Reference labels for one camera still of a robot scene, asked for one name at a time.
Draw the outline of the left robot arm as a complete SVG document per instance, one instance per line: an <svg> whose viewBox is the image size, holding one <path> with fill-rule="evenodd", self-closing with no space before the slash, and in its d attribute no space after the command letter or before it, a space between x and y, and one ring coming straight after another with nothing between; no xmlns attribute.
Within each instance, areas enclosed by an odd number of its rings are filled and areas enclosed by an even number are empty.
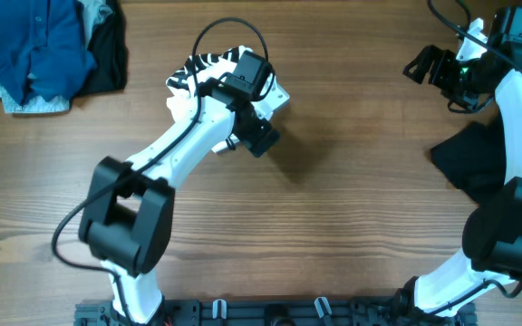
<svg viewBox="0 0 522 326"><path fill-rule="evenodd" d="M96 166L79 226L111 278L113 298L99 317L108 325L165 321L155 266L169 244L177 190L219 146L239 142L262 156L279 138L270 117L288 100L268 60L244 46L188 58L167 85L174 125L127 160Z"/></svg>

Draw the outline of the white t-shirt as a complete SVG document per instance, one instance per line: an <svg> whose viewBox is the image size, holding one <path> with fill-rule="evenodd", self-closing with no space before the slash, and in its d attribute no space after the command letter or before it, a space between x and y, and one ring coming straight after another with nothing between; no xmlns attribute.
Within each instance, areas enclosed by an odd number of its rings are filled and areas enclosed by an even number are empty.
<svg viewBox="0 0 522 326"><path fill-rule="evenodd" d="M215 153L233 150L244 145L233 134L236 112L265 98L262 89L271 74L276 76L271 63L245 46L189 57L167 79L172 92L167 106L176 122L192 119L199 110L191 139Z"/></svg>

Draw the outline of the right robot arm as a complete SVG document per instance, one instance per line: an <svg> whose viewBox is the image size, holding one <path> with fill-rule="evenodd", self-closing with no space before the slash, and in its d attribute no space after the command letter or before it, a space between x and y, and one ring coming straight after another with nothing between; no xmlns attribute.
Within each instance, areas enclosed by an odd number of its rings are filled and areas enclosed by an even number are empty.
<svg viewBox="0 0 522 326"><path fill-rule="evenodd" d="M479 19L456 26L456 52L429 45L404 68L415 82L438 87L456 113L498 105L506 170L500 190L467 220L462 247L439 268L408 281L391 315L438 324L480 295L522 292L522 5L499 8L489 29Z"/></svg>

